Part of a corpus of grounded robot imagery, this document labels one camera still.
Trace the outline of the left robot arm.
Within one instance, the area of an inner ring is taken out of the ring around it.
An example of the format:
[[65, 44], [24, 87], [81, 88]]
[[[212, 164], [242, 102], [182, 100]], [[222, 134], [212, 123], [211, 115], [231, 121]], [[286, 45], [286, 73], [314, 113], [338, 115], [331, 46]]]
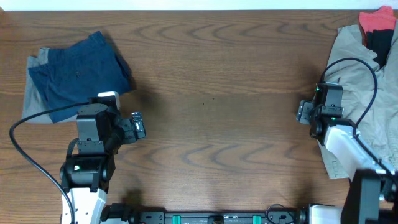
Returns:
[[78, 137], [60, 169], [62, 223], [138, 223], [127, 205], [106, 204], [109, 183], [116, 169], [114, 157], [124, 144], [146, 137], [142, 116], [133, 112], [122, 119], [117, 107], [89, 104], [78, 109]]

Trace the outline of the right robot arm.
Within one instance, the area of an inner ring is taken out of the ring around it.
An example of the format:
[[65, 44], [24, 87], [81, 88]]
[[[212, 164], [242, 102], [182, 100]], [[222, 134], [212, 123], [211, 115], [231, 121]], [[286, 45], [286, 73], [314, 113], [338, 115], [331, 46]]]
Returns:
[[320, 82], [312, 101], [301, 101], [297, 119], [350, 179], [342, 207], [311, 205], [306, 223], [397, 223], [397, 170], [367, 146], [350, 119], [344, 119], [343, 88]]

